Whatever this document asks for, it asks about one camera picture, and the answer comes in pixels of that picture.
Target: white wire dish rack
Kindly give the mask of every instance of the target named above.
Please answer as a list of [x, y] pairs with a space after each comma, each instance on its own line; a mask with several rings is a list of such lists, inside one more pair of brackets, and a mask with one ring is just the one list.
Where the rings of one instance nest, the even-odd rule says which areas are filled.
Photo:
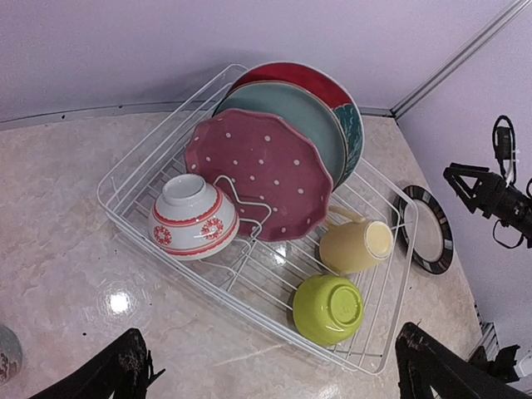
[[[395, 342], [413, 240], [406, 253], [394, 250], [386, 262], [351, 276], [364, 299], [364, 321], [354, 337], [325, 348], [299, 335], [289, 317], [290, 297], [297, 286], [313, 274], [332, 273], [314, 256], [325, 231], [323, 226], [304, 239], [287, 242], [266, 243], [238, 237], [219, 254], [190, 262], [173, 259], [148, 239], [148, 209], [168, 179], [185, 173], [183, 154], [194, 127], [211, 117], [227, 90], [245, 71], [240, 65], [225, 68], [118, 162], [98, 185], [101, 206], [118, 229], [150, 256], [182, 273], [195, 287], [235, 312], [344, 369], [378, 374]], [[227, 177], [220, 179], [230, 183]], [[333, 193], [331, 204], [390, 225], [395, 249], [399, 226], [392, 223], [392, 214], [399, 213], [392, 201], [397, 195], [416, 209], [411, 199], [362, 159], [355, 173]], [[417, 214], [414, 213], [413, 220], [406, 223], [412, 223], [415, 232]], [[261, 228], [259, 221], [241, 220]]]

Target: purple wall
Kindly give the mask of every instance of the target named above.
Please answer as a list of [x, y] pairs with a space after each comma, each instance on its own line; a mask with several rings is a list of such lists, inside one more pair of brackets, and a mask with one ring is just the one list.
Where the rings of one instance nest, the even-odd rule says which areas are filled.
[[[495, 220], [470, 214], [444, 181], [452, 161], [489, 166], [498, 173], [491, 130], [499, 114], [514, 122], [517, 187], [532, 177], [532, 7], [458, 69], [399, 125], [434, 194], [451, 220], [460, 259], [486, 321], [500, 344], [532, 348], [532, 249], [501, 248], [491, 238]], [[510, 242], [518, 234], [502, 234]], [[520, 382], [532, 387], [532, 377]]]
[[390, 108], [508, 0], [0, 2], [0, 121], [182, 99], [231, 62], [313, 64]]

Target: cable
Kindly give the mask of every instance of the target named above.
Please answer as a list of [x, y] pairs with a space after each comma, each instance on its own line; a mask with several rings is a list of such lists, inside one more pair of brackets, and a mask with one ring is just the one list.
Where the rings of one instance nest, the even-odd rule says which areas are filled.
[[493, 131], [491, 132], [491, 144], [493, 145], [493, 150], [495, 152], [495, 158], [497, 159], [497, 162], [499, 163], [500, 168], [500, 175], [503, 176], [505, 179], [507, 177], [506, 169], [504, 160], [499, 159], [497, 154], [497, 148], [501, 145], [501, 143], [495, 143], [495, 138], [497, 134], [497, 128], [499, 127], [499, 124], [505, 121], [508, 124], [508, 128], [510, 129], [510, 139], [511, 139], [511, 148], [510, 148], [510, 170], [513, 170], [514, 175], [512, 176], [512, 180], [510, 182], [510, 185], [514, 185], [517, 181], [517, 167], [515, 165], [515, 130], [514, 130], [514, 124], [510, 120], [510, 118], [506, 115], [501, 115], [497, 118], [497, 121], [495, 121], [495, 124], [493, 126]]
[[508, 227], [508, 225], [504, 225], [500, 219], [498, 219], [495, 224], [493, 225], [493, 230], [491, 231], [491, 235], [493, 236], [493, 239], [499, 243], [500, 245], [502, 245], [503, 247], [505, 247], [506, 249], [514, 249], [514, 248], [517, 248], [519, 247], [523, 241], [525, 241], [525, 235], [522, 234], [519, 238], [519, 240], [517, 241], [517, 244], [516, 245], [508, 245], [508, 244], [505, 244], [503, 243], [502, 241], [499, 241], [496, 237], [495, 237], [495, 230], [497, 229], [497, 224], [500, 224], [502, 227]]
[[532, 179], [529, 180], [528, 184], [526, 185], [526, 194], [529, 196], [529, 198], [532, 200], [532, 194], [530, 193], [530, 186], [532, 185]]

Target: red pattern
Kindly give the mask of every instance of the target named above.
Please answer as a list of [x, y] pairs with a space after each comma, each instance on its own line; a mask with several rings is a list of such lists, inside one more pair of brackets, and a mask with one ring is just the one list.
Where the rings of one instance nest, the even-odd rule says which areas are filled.
[[209, 240], [217, 239], [224, 231], [224, 222], [218, 218], [212, 218], [205, 222], [201, 228], [202, 235]]
[[170, 227], [185, 227], [185, 226], [192, 226], [194, 224], [198, 224], [202, 222], [205, 219], [208, 219], [210, 216], [212, 216], [220, 206], [222, 206], [222, 191], [218, 188], [216, 188], [216, 201], [214, 202], [214, 205], [210, 207], [210, 209], [205, 212], [204, 214], [201, 214], [199, 216], [196, 216], [192, 219], [185, 219], [185, 220], [172, 220], [164, 218], [158, 211], [157, 211], [157, 202], [153, 204], [153, 215], [159, 221], [159, 223], [166, 224]]
[[229, 237], [231, 237], [231, 234], [234, 233], [234, 231], [238, 227], [239, 227], [239, 216], [236, 214], [234, 216], [233, 223], [231, 223], [231, 228], [229, 229], [229, 231], [227, 231], [225, 233], [225, 236], [220, 241], [216, 241], [214, 243], [202, 246], [202, 247], [197, 248], [197, 249], [186, 250], [186, 251], [176, 250], [176, 249], [168, 249], [168, 248], [161, 248], [161, 249], [163, 249], [166, 253], [168, 253], [170, 255], [192, 256], [192, 255], [197, 255], [197, 254], [204, 254], [205, 252], [210, 251], [211, 249], [214, 249], [214, 248], [218, 247], [219, 245], [221, 245], [223, 242], [227, 241], [227, 239]]
[[160, 245], [170, 245], [172, 242], [172, 234], [170, 234], [170, 231], [165, 226], [155, 226], [153, 228], [153, 235], [155, 241]]

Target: green cup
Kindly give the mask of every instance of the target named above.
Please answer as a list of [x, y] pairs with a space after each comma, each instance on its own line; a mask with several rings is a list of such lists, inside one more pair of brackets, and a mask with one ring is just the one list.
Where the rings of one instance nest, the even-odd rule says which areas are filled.
[[301, 283], [293, 297], [293, 321], [299, 333], [323, 347], [351, 337], [364, 319], [358, 288], [344, 277], [317, 275]]

